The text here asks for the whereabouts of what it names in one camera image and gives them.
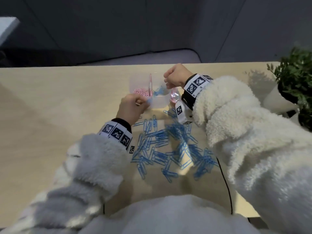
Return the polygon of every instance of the pile of blue paper clips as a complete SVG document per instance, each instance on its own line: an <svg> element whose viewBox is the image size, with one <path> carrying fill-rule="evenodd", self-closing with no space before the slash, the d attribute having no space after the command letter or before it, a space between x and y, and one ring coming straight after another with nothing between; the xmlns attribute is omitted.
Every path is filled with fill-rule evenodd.
<svg viewBox="0 0 312 234"><path fill-rule="evenodd" d="M177 178L178 174L169 171L171 162L174 162L180 167L181 170L185 169L192 162L194 166L197 166L197 170L194 173L194 179L198 180L205 173L210 173L213 166L218 166L211 155L212 152L207 148L204 151L197 147L198 141L191 135L192 126L181 125L177 121L177 114L174 109L169 111L164 110L164 113L173 118L173 124L165 125L165 129L157 130L157 119L153 116L153 119L144 122L138 122L134 126L143 125L144 133L141 133L138 138L138 149L134 152L131 162L137 163L138 171L145 179L147 174L145 165L153 165L154 163L164 166L161 169L162 174L166 177L168 182L172 183L172 178ZM161 153L155 151L155 148L160 148L169 144L169 136L174 140L180 141L177 148L172 152Z"/></svg>

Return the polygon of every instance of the left hand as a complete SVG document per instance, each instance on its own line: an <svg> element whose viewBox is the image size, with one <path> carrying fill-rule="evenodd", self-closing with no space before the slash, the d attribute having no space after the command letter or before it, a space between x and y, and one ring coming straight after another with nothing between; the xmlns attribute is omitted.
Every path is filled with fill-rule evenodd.
<svg viewBox="0 0 312 234"><path fill-rule="evenodd" d="M138 121L140 115L149 107L146 100L147 98L140 94L126 95L120 102L116 118L125 120L131 126L134 125Z"/></svg>

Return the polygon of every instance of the potted plant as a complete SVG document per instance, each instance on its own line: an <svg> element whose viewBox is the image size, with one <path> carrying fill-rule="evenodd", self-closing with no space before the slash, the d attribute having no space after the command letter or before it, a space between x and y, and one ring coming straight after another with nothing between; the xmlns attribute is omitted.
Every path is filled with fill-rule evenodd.
<svg viewBox="0 0 312 234"><path fill-rule="evenodd" d="M274 113L299 109L298 120L312 129L312 53L293 48L289 57L282 57L280 65L267 64L278 85L264 99L263 106Z"/></svg>

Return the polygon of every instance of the gray sofa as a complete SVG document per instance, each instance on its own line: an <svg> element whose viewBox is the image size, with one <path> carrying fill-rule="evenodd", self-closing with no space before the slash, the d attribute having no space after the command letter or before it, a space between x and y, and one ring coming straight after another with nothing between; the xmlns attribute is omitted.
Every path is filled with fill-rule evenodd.
<svg viewBox="0 0 312 234"><path fill-rule="evenodd" d="M178 49L196 52L201 62L272 61L294 45L311 47L311 6L312 0L1 0L0 16L21 21L2 47L29 65Z"/></svg>

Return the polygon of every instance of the green plant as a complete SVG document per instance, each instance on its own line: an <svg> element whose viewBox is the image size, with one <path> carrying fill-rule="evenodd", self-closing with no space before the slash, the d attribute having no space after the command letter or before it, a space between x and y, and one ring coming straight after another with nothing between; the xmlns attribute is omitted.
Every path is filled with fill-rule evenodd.
<svg viewBox="0 0 312 234"><path fill-rule="evenodd" d="M273 64L267 67L283 92L298 99L300 123L312 131L312 52L294 47L275 70Z"/></svg>

